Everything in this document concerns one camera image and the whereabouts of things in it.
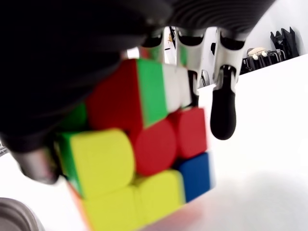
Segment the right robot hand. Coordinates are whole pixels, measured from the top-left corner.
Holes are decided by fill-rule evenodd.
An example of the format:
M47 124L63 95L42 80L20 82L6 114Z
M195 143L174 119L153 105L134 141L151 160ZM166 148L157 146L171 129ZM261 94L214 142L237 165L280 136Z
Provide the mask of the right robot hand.
M271 0L3 0L0 139L28 178L54 184L50 132L151 32L247 35Z

